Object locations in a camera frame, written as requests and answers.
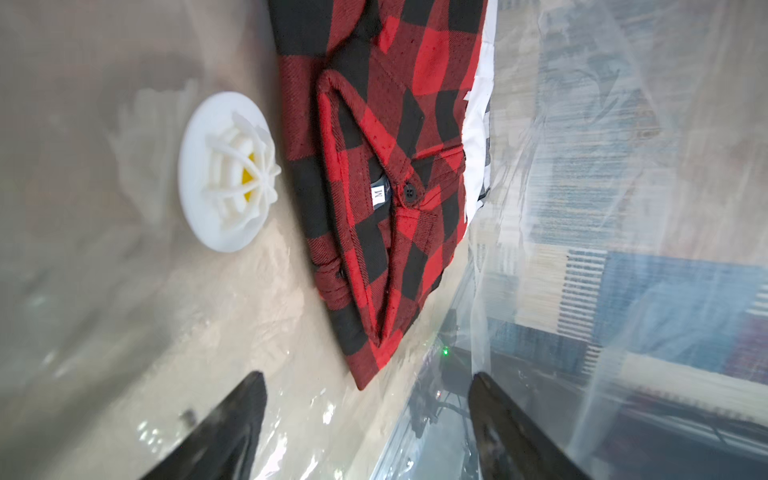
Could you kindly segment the clear plastic vacuum bag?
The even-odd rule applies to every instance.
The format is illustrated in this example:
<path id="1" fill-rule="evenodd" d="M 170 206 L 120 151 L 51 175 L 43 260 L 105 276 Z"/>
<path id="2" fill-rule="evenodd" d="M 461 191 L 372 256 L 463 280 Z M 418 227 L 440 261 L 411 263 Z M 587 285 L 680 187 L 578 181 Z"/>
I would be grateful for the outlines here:
<path id="1" fill-rule="evenodd" d="M 490 189 L 364 390 L 314 281 L 269 3 L 2 3 L 3 478 L 141 478 L 252 371 L 249 479 L 478 479 L 479 371 L 592 478 L 766 477 L 765 2 L 492 4 Z M 226 91 L 281 167 L 232 253 L 177 180 Z"/>

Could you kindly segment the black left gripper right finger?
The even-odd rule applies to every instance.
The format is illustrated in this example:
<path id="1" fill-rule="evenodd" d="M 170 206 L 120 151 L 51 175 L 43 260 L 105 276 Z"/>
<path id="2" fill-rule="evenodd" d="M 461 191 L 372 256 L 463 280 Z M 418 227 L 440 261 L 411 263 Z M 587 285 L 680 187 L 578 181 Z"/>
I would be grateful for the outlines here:
<path id="1" fill-rule="evenodd" d="M 589 479 L 487 373 L 473 376 L 468 404 L 484 479 Z"/>

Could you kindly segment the red black plaid shirt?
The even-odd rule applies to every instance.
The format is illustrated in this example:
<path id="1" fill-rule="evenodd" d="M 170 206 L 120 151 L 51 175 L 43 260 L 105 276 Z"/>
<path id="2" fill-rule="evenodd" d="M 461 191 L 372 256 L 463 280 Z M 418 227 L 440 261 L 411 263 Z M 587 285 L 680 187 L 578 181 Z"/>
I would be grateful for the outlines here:
<path id="1" fill-rule="evenodd" d="M 283 150 L 315 284 L 359 389 L 465 235 L 462 129 L 484 1 L 272 1 Z"/>

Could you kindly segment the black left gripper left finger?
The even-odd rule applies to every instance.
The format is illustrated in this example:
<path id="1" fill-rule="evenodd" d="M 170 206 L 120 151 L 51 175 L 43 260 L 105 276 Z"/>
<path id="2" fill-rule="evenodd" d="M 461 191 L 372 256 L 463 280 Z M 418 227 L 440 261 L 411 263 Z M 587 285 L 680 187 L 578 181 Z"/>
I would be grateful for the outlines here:
<path id="1" fill-rule="evenodd" d="M 250 372 L 143 479 L 249 479 L 267 399 L 264 375 Z"/>

